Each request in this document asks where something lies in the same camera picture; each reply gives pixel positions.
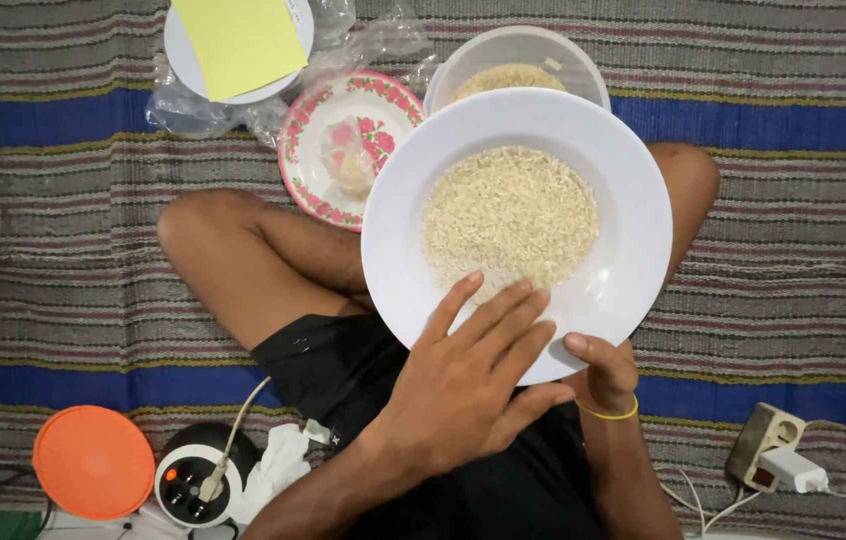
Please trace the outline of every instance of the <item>charger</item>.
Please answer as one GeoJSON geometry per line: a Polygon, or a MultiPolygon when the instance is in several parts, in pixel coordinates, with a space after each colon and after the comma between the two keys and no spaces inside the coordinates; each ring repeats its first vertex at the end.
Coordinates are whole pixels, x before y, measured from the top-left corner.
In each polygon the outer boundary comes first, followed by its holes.
{"type": "Polygon", "coordinates": [[[760,467],[797,493],[829,491],[829,478],[820,465],[791,448],[774,448],[760,454],[760,467]]]}

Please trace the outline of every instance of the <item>sticky note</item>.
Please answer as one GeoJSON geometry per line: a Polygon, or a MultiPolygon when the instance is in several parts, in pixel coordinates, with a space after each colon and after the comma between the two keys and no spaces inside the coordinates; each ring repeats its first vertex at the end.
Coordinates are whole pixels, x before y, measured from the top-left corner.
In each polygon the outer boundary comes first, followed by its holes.
{"type": "Polygon", "coordinates": [[[173,6],[210,101],[255,91],[307,64],[283,0],[173,0],[173,6]]]}

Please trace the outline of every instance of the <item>power outlet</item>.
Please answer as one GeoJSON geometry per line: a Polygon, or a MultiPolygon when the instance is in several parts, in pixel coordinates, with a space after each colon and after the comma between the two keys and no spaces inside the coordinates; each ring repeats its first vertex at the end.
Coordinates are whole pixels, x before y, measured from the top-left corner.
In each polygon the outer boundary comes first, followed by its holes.
{"type": "Polygon", "coordinates": [[[760,468],[760,455],[774,448],[797,448],[805,429],[806,422],[789,412],[764,402],[756,403],[729,452],[726,471],[757,491],[777,491],[779,480],[760,468]]]}

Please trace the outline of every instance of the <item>orange plastic container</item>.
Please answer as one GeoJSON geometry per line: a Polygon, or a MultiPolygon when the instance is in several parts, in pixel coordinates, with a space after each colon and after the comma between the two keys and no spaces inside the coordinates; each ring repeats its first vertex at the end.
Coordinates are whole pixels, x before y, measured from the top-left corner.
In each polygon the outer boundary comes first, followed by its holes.
{"type": "Polygon", "coordinates": [[[150,497],[156,463],[147,437],[125,416],[80,405],[40,428],[33,469],[61,509],[104,521],[129,515],[150,497]]]}

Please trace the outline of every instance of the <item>yellow rubber band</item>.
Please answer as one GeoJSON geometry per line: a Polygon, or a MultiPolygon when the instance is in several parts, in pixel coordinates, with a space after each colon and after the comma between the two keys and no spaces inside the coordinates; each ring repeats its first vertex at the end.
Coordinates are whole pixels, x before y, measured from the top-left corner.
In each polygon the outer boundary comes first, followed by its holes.
{"type": "Polygon", "coordinates": [[[626,414],[622,414],[620,416],[607,416],[606,414],[600,414],[599,412],[593,412],[592,410],[583,406],[579,401],[576,402],[576,406],[580,409],[596,416],[597,418],[602,418],[603,420],[626,420],[636,414],[636,410],[640,409],[640,401],[636,399],[636,395],[633,395],[633,410],[627,412],[626,414]]]}

